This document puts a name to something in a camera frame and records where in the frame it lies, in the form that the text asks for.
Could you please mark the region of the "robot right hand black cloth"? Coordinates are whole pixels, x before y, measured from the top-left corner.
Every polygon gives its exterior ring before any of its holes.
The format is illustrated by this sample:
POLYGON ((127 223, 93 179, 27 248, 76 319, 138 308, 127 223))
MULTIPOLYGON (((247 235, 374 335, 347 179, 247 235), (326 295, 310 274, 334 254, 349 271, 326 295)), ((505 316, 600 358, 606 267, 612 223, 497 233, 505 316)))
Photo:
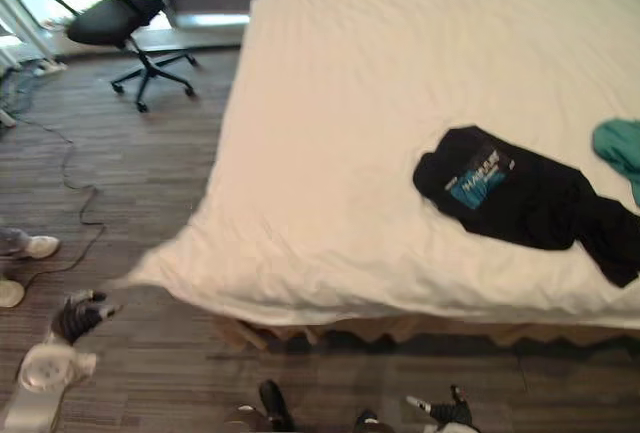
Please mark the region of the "robot right hand black cloth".
POLYGON ((450 403, 429 403, 414 396, 406 396, 406 402, 434 419, 440 426, 459 424, 474 429, 471 408, 462 389, 457 385, 450 386, 452 401, 450 403))

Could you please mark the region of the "robot left hand black cloth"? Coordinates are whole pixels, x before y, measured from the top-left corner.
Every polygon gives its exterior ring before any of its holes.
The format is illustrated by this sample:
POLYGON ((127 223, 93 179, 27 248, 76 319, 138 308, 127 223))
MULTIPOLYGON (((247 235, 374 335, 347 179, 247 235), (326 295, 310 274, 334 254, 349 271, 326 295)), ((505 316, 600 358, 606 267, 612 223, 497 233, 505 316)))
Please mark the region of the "robot left hand black cloth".
POLYGON ((120 305, 107 304, 106 300, 106 293, 95 290, 83 290, 68 296, 51 321, 51 338, 73 346, 122 309, 120 305))

